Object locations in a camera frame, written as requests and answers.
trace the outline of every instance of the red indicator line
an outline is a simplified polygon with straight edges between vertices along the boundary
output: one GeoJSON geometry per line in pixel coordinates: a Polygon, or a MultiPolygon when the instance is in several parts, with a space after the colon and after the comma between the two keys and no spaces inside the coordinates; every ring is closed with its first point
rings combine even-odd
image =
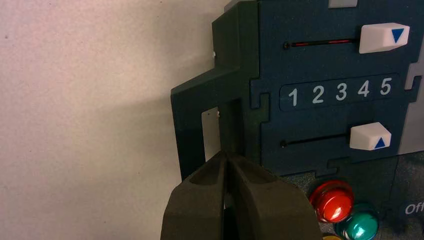
{"type": "Polygon", "coordinates": [[[355,43],[357,39],[334,39],[334,40],[324,40],[324,41],[300,41],[293,42],[291,47],[307,47],[307,46],[318,46],[318,45],[331,45],[331,44],[350,44],[355,43]]]}

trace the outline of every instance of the red button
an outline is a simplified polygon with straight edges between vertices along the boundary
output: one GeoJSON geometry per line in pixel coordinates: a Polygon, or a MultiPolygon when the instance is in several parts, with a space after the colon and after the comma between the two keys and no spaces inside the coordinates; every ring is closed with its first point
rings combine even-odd
{"type": "Polygon", "coordinates": [[[349,216],[354,205],[351,186],[345,181],[331,180],[319,186],[309,197],[318,219],[338,223],[349,216]]]}

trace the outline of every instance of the round button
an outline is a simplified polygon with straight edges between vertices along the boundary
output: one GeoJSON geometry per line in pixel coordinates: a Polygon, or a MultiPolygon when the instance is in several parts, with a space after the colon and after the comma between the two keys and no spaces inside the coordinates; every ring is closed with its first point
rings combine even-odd
{"type": "Polygon", "coordinates": [[[372,240],[379,230],[377,212],[368,204],[356,204],[352,214],[337,223],[335,232],[346,240],[372,240]]]}
{"type": "Polygon", "coordinates": [[[340,237],[338,237],[338,236],[331,235],[331,236],[325,236],[325,237],[323,237],[322,240],[342,240],[342,239],[340,237]]]}
{"type": "Polygon", "coordinates": [[[354,194],[347,182],[331,180],[317,187],[310,195],[309,201],[320,221],[338,223],[351,213],[354,194]]]}

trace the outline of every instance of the yellow button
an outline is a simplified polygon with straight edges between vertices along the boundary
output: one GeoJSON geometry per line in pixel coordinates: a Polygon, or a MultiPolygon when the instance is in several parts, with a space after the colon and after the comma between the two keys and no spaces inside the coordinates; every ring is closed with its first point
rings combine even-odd
{"type": "Polygon", "coordinates": [[[322,240],[342,240],[342,239],[338,236],[325,236],[322,238],[322,240]]]}

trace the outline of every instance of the blue triangle arrow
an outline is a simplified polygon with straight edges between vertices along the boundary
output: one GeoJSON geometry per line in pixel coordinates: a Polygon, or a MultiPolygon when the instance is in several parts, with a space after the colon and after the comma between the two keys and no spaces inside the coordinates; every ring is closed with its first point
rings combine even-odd
{"type": "Polygon", "coordinates": [[[402,33],[404,32],[404,28],[392,29],[391,32],[393,33],[394,42],[397,44],[399,39],[401,38],[402,33]]]}
{"type": "Polygon", "coordinates": [[[374,149],[380,149],[380,148],[384,148],[386,146],[386,144],[383,141],[383,138],[380,137],[380,140],[378,140],[377,145],[375,145],[374,149]]]}

